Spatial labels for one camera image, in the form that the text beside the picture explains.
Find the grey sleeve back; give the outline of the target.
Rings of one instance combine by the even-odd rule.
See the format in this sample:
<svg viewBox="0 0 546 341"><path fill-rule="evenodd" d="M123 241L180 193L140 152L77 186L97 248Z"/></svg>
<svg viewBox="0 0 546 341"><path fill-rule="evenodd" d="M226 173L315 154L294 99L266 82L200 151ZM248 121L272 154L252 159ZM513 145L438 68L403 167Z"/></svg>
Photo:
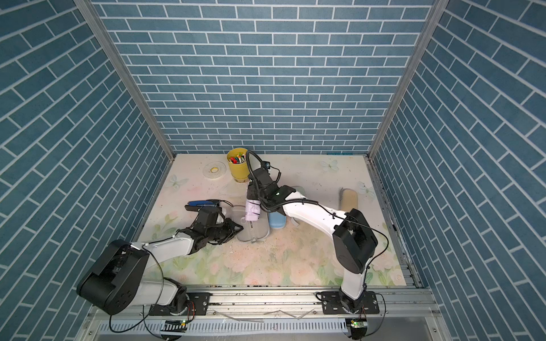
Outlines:
<svg viewBox="0 0 546 341"><path fill-rule="evenodd" d="M293 186L293 189L296 190L297 192L301 193L303 196L306 196L306 191L304 190L303 187L301 186Z"/></svg>

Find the white sleeve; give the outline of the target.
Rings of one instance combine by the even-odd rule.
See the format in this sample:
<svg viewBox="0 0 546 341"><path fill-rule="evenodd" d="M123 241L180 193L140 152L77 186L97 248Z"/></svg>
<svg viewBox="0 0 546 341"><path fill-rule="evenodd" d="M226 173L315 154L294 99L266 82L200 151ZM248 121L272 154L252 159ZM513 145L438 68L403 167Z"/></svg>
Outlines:
<svg viewBox="0 0 546 341"><path fill-rule="evenodd" d="M268 223L271 229L278 230L282 229L287 224L287 217L281 213L269 213L268 214Z"/></svg>

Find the white sleeve case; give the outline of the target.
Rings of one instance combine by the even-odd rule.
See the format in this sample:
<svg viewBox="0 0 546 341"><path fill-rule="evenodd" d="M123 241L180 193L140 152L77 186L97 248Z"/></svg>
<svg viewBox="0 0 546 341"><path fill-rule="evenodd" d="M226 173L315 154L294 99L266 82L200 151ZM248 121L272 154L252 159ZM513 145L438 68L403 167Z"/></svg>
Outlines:
<svg viewBox="0 0 546 341"><path fill-rule="evenodd" d="M340 192L339 209L350 212L352 209L358 209L358 193L355 190L342 188Z"/></svg>

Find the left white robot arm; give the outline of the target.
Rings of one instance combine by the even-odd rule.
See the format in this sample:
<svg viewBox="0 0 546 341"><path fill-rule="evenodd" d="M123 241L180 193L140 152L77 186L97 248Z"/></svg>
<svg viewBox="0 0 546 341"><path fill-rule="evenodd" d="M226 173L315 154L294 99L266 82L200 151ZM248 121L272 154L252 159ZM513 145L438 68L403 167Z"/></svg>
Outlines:
<svg viewBox="0 0 546 341"><path fill-rule="evenodd" d="M77 285L77 294L110 316L134 305L149 307L151 315L182 315L192 308L185 285L160 273L159 281L146 280L145 272L176 257L185 257L207 245L222 245L244 230L230 210L202 206L189 227L150 242L115 240Z"/></svg>

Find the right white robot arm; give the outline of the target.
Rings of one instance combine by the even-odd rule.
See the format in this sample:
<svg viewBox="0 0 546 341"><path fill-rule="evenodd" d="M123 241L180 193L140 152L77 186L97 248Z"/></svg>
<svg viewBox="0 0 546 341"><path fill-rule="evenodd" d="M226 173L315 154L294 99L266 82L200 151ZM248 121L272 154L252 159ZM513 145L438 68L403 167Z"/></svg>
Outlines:
<svg viewBox="0 0 546 341"><path fill-rule="evenodd" d="M362 300L380 231L372 228L358 209L334 210L308 199L293 187L279 186L263 167L251 170L249 180L247 199L253 205L294 218L331 237L335 257L344 268L340 297L353 305Z"/></svg>

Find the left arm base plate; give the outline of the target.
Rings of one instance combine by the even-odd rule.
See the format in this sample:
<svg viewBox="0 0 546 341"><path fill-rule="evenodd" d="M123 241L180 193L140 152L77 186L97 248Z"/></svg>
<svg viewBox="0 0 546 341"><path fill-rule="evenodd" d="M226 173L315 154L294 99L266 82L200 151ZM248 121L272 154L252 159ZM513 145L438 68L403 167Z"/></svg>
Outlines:
<svg viewBox="0 0 546 341"><path fill-rule="evenodd" d="M182 316L190 318L206 315L210 303L210 293L184 293L178 295L169 305L155 305L150 309L150 316Z"/></svg>

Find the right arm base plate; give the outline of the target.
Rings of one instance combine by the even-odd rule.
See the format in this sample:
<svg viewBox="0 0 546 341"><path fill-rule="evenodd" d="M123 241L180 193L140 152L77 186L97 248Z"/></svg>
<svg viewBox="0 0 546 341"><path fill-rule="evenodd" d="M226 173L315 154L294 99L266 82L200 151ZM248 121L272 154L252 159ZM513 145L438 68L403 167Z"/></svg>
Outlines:
<svg viewBox="0 0 546 341"><path fill-rule="evenodd" d="M322 306L324 315L341 314L379 314L380 309L375 292L364 291L357 299L352 299L341 290L321 291L315 297Z"/></svg>

